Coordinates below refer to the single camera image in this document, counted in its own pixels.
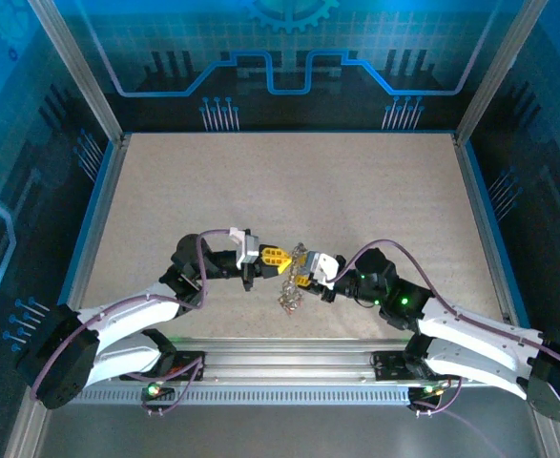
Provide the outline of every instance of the gear graphic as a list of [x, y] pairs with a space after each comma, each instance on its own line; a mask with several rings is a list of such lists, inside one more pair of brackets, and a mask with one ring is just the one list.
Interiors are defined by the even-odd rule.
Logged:
[[25, 38], [30, 12], [25, 0], [0, 0], [0, 36], [13, 46]]
[[317, 27], [320, 19], [330, 16], [330, 9], [339, 6], [339, 0], [242, 0], [250, 19], [257, 19], [261, 27], [273, 32], [305, 31]]

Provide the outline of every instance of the enclosure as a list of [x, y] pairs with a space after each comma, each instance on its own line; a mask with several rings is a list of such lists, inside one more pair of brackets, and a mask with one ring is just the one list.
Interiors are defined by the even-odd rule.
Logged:
[[560, 456], [560, 424], [499, 389], [416, 418], [369, 363], [411, 333], [342, 298], [288, 316], [283, 277], [156, 326], [208, 353], [193, 392], [216, 398], [30, 401], [19, 304], [114, 302], [232, 226], [347, 258], [395, 239], [468, 310], [560, 332], [559, 0], [0, 2], [0, 456]]

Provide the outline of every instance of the green led light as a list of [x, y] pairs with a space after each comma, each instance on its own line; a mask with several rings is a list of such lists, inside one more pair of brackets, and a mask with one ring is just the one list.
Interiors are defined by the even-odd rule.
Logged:
[[156, 396], [160, 390], [161, 388], [158, 385], [155, 384], [148, 385], [148, 394], [150, 396]]

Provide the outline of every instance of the black joint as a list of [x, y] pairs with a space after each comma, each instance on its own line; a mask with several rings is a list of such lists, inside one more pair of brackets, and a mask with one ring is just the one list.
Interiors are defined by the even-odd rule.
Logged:
[[342, 270], [345, 267], [345, 265], [347, 264], [347, 260], [341, 255], [337, 255], [335, 257], [335, 260], [337, 261], [337, 264], [339, 265], [339, 270]]
[[402, 351], [375, 351], [371, 354], [370, 363], [377, 382], [414, 379], [406, 367]]
[[[180, 273], [175, 265], [167, 269], [165, 275], [158, 279], [160, 283], [167, 284], [176, 293], [176, 298], [183, 302], [197, 306], [200, 303], [200, 289], [195, 287], [191, 281], [186, 281], [182, 273]], [[174, 318], [184, 315], [190, 309], [179, 307]]]
[[335, 291], [328, 288], [324, 288], [324, 290], [321, 293], [320, 299], [324, 302], [332, 303], [335, 301], [336, 297], [337, 297], [337, 293]]
[[[16, 371], [28, 385], [33, 385], [52, 353], [81, 325], [78, 313], [67, 305], [47, 313], [15, 362]], [[44, 407], [61, 407], [78, 395], [87, 383], [98, 346], [97, 334], [85, 329], [65, 348], [38, 387], [36, 396]]]
[[243, 283], [243, 289], [246, 292], [250, 292], [252, 286], [254, 286], [254, 265], [243, 263], [241, 265], [241, 282]]
[[410, 405], [407, 406], [409, 410], [413, 410], [414, 412], [423, 411], [428, 412], [432, 410], [431, 407], [422, 406], [417, 404], [418, 401], [426, 401], [433, 406], [437, 406], [441, 402], [441, 396], [436, 394], [429, 394], [426, 393], [422, 388], [410, 388], [409, 389], [409, 402]]
[[517, 384], [522, 387], [525, 391], [528, 391], [528, 380], [523, 377], [517, 377]]
[[[548, 328], [544, 346], [560, 354], [560, 329]], [[560, 422], [560, 362], [540, 352], [532, 365], [528, 381], [528, 402], [542, 415]]]
[[409, 323], [402, 318], [388, 318], [387, 323], [399, 331], [406, 331], [409, 328]]
[[425, 363], [428, 348], [433, 340], [433, 337], [415, 334], [404, 348], [403, 357], [406, 368], [420, 379], [430, 379], [434, 375]]
[[161, 356], [151, 369], [151, 376], [166, 374], [170, 371], [176, 356], [176, 347], [156, 329], [144, 329], [142, 334], [149, 337], [158, 346]]
[[[176, 251], [172, 255], [172, 262], [176, 270], [190, 280], [198, 275], [197, 237], [198, 234], [184, 236], [177, 243]], [[205, 239], [201, 240], [201, 248], [206, 270], [209, 268], [211, 271], [214, 271], [214, 266], [210, 265], [210, 262], [207, 260], [212, 250]]]

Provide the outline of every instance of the cable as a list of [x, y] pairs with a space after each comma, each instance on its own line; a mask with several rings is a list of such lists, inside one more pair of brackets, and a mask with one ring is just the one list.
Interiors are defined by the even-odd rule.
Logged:
[[162, 302], [173, 302], [173, 303], [177, 303], [177, 304], [179, 304], [183, 307], [194, 309], [194, 310], [199, 310], [199, 309], [203, 308], [203, 305], [205, 304], [205, 300], [206, 300], [206, 297], [207, 297], [207, 275], [205, 273], [205, 263], [203, 261], [203, 248], [201, 246], [201, 241], [205, 236], [217, 235], [217, 234], [228, 234], [228, 233], [229, 233], [228, 229], [213, 229], [213, 230], [210, 230], [210, 231], [202, 232], [201, 234], [199, 234], [197, 236], [197, 240], [196, 240], [197, 260], [198, 260], [198, 265], [199, 265], [199, 274], [201, 275], [201, 302], [200, 302], [199, 306], [193, 306], [193, 305], [190, 305], [187, 302], [181, 301], [180, 299], [170, 298], [168, 296], [160, 296], [158, 294], [144, 294], [144, 295], [140, 295], [140, 296], [135, 296], [133, 298], [124, 299], [122, 301], [114, 303], [113, 305], [110, 305], [108, 308], [105, 308], [104, 310], [102, 310], [98, 314], [93, 315], [86, 322], [82, 323], [78, 328], [76, 328], [76, 330], [74, 330], [74, 332], [72, 334], [70, 334], [70, 336], [68, 336], [68, 338], [65, 341], [63, 341], [61, 343], [61, 345], [59, 345], [57, 347], [56, 350], [54, 350], [52, 355], [49, 357], [47, 362], [42, 367], [42, 370], [40, 370], [40, 373], [38, 374], [38, 376], [35, 378], [33, 384], [31, 385], [30, 399], [32, 401], [36, 401], [38, 399], [37, 396], [36, 396], [37, 392], [38, 392], [38, 388], [42, 384], [42, 381], [44, 380], [44, 378], [48, 375], [48, 373], [51, 370], [51, 367], [54, 364], [54, 362], [57, 361], [57, 358], [59, 358], [61, 353], [68, 347], [68, 345], [71, 344], [73, 342], [73, 340], [82, 331], [87, 329], [91, 324], [101, 321], [104, 316], [106, 316], [107, 314], [109, 314], [111, 312], [114, 312], [117, 308], [123, 307], [125, 305], [129, 305], [133, 302], [149, 301], [150, 299], [157, 300], [157, 301], [162, 301]]
[[139, 374], [128, 374], [130, 377], [133, 377], [134, 379], [137, 379], [141, 382], [166, 382], [168, 380], [174, 379], [175, 377], [178, 377], [180, 375], [182, 375], [185, 372], [188, 372], [188, 370], [190, 368], [192, 368], [193, 366], [195, 367], [195, 369], [193, 369], [193, 374], [191, 375], [191, 378], [188, 381], [188, 384], [186, 384], [186, 386], [184, 387], [184, 390], [180, 393], [180, 395], [177, 397], [177, 399], [174, 401], [173, 404], [171, 404], [168, 407], [159, 407], [157, 410], [152, 410], [145, 402], [142, 403], [142, 408], [144, 408], [149, 415], [164, 415], [165, 413], [169, 413], [172, 410], [174, 410], [177, 406], [179, 406], [179, 404], [182, 402], [182, 399], [184, 399], [184, 396], [186, 395], [186, 392], [188, 391], [188, 388], [190, 388], [191, 383], [195, 380], [195, 377], [197, 376], [197, 373], [199, 371], [199, 369], [201, 368], [203, 363], [202, 358], [197, 358], [196, 360], [192, 361], [191, 363], [185, 365], [184, 367], [182, 367], [178, 372], [174, 372], [173, 374], [168, 374], [164, 377], [159, 377], [159, 378], [150, 378], [150, 377], [143, 377]]
[[[455, 392], [453, 393], [453, 396], [451, 396], [451, 399], [449, 399], [449, 401], [444, 406], [436, 407], [436, 406], [430, 404], [431, 406], [434, 407], [430, 411], [430, 415], [435, 415], [437, 413], [441, 413], [441, 412], [444, 412], [445, 410], [447, 410], [453, 403], [455, 403], [455, 400], [458, 399], [458, 396], [460, 395], [461, 391], [462, 391], [462, 377], [460, 377], [458, 379], [458, 386], [455, 388]], [[419, 404], [420, 402], [422, 402], [422, 401], [416, 401], [413, 404]]]
[[[428, 407], [428, 408], [432, 408], [432, 409], [434, 409], [436, 407], [435, 405], [433, 405], [431, 403], [427, 403], [426, 401], [415, 401], [413, 404], [417, 404], [419, 406], [424, 406], [424, 407]], [[457, 413], [454, 413], [450, 410], [444, 410], [444, 413], [446, 415], [450, 416], [451, 418], [454, 418], [455, 420], [458, 420], [459, 422], [462, 422], [462, 424], [464, 424], [472, 432], [474, 432], [477, 436], [479, 436], [481, 439], [483, 439], [483, 441], [487, 444], [487, 446], [489, 448], [491, 448], [493, 451], [495, 451], [496, 454], [499, 457], [507, 458], [506, 454], [501, 449], [496, 447], [496, 445], [488, 439], [488, 437], [483, 433], [483, 431], [481, 429], [479, 429], [478, 427], [476, 427], [469, 420], [467, 420], [466, 418], [464, 418], [464, 417], [462, 417], [462, 416], [458, 415]]]
[[351, 269], [354, 266], [356, 261], [360, 258], [360, 256], [362, 256], [364, 254], [364, 252], [366, 250], [368, 250], [369, 248], [371, 248], [375, 245], [382, 245], [382, 244], [391, 245], [391, 246], [397, 248], [399, 251], [401, 251], [411, 261], [411, 263], [417, 269], [418, 273], [422, 277], [422, 280], [424, 280], [424, 283], [430, 289], [430, 291], [432, 292], [434, 297], [441, 303], [443, 308], [448, 313], [450, 313], [453, 317], [455, 317], [459, 320], [462, 320], [465, 323], [472, 324], [473, 326], [478, 327], [480, 329], [484, 329], [487, 332], [491, 332], [492, 334], [496, 334], [498, 336], [505, 337], [505, 338], [510, 339], [512, 341], [515, 341], [515, 342], [518, 342], [518, 343], [525, 344], [525, 345], [531, 346], [533, 348], [536, 348], [537, 350], [542, 351], [543, 353], [546, 353], [547, 355], [551, 356], [554, 360], [560, 362], [560, 354], [557, 353], [556, 351], [551, 350], [550, 348], [546, 348], [545, 346], [543, 346], [539, 343], [536, 343], [534, 341], [531, 341], [530, 339], [520, 337], [520, 336], [516, 336], [514, 334], [511, 334], [507, 331], [503, 331], [501, 329], [496, 329], [493, 326], [490, 326], [490, 325], [485, 324], [485, 323], [478, 322], [476, 320], [473, 320], [472, 318], [469, 318], [469, 317], [459, 313], [451, 305], [449, 305], [449, 303], [443, 298], [443, 296], [441, 296], [441, 293], [439, 293], [439, 291], [436, 289], [434, 284], [432, 284], [432, 281], [430, 280], [428, 275], [425, 273], [422, 266], [415, 260], [415, 258], [413, 258], [413, 256], [406, 250], [406, 248], [404, 248], [402, 245], [400, 245], [400, 243], [398, 243], [394, 240], [378, 239], [378, 240], [373, 240], [373, 241], [367, 243], [358, 253], [356, 253], [356, 255], [350, 260], [350, 262], [348, 262], [345, 265], [343, 270], [339, 274], [337, 274], [337, 276], [334, 279], [325, 280], [325, 281], [327, 283], [336, 282], [337, 280], [342, 278], [349, 271], [349, 269]]
[[355, 284], [354, 285], [354, 301], [356, 302], [356, 304], [358, 304], [360, 307], [362, 308], [373, 308], [375, 306], [374, 303], [371, 303], [370, 305], [363, 305], [360, 301], [360, 287]]

